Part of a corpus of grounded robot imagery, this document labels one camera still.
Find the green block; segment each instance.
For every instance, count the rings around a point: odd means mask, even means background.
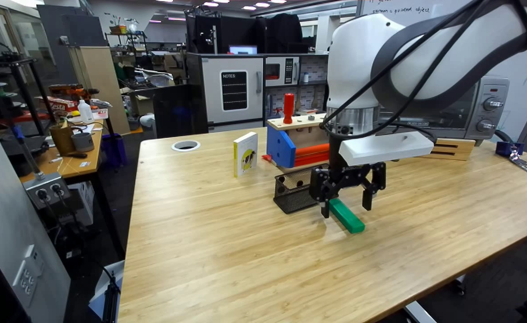
[[[340,199],[329,199],[327,206],[349,233],[361,233],[365,229],[365,224]]]

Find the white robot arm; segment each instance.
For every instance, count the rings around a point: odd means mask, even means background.
[[[385,188],[383,161],[428,154],[433,147],[417,131],[377,133],[401,115],[449,106],[494,64],[524,48],[527,0],[474,0],[408,27],[383,14],[338,27],[329,46],[322,122],[329,133],[329,168],[311,172],[309,195],[327,201],[343,186],[361,185],[368,210],[374,192]],[[379,106],[394,115],[374,124]]]

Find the machine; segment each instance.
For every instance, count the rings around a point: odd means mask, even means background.
[[[429,131],[401,116],[446,109],[494,64],[521,50],[527,50],[527,0],[472,0],[447,16],[408,27],[383,14],[338,27],[329,46],[322,122],[329,167],[311,170],[307,190],[324,203],[322,215],[327,217],[340,188],[356,185],[363,186],[361,204],[370,210],[374,194],[385,188],[385,161],[428,154],[433,147]],[[385,120],[377,118],[381,106],[392,111]],[[499,107],[492,88],[483,109]],[[503,136],[492,122],[478,120],[478,125]],[[388,127],[410,131],[388,134]]]

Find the wooden table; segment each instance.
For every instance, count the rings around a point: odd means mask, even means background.
[[[388,163],[370,211],[359,188],[342,201],[365,222],[347,235],[318,206],[284,215],[277,170],[230,176],[245,131],[141,143],[119,321],[370,321],[527,237],[527,172],[481,143],[467,161]],[[264,150],[264,131],[259,152]]]
[[[101,143],[100,120],[92,127],[91,141],[92,141],[92,149],[85,152],[85,158],[58,156],[57,149],[49,147],[48,150],[44,150],[40,156],[35,158],[35,163],[42,174],[58,172],[65,183],[89,181],[92,185],[100,210],[101,210],[101,219],[110,235],[110,242],[117,256],[123,258],[125,247],[119,242],[121,231],[119,233],[116,231],[116,224],[105,197],[105,190],[98,177],[100,143]],[[33,172],[19,177],[19,181],[22,183],[30,179],[33,179]]]

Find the white cabinet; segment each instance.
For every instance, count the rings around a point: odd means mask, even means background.
[[[263,57],[200,57],[207,124],[263,120]]]

